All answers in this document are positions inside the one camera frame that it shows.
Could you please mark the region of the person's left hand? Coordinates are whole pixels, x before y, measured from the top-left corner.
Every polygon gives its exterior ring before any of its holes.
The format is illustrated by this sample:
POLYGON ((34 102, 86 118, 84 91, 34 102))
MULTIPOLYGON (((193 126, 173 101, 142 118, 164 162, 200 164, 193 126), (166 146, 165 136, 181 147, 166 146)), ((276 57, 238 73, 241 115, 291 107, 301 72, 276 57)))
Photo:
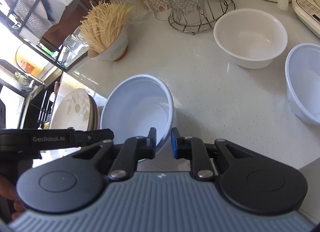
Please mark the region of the person's left hand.
POLYGON ((17 194, 16 187, 12 185, 5 177, 1 176, 1 181, 0 181, 0 194, 2 197, 13 201, 13 206, 15 211, 12 213, 11 218, 15 220, 21 214, 24 213, 25 208, 23 204, 20 201, 20 198, 17 194))

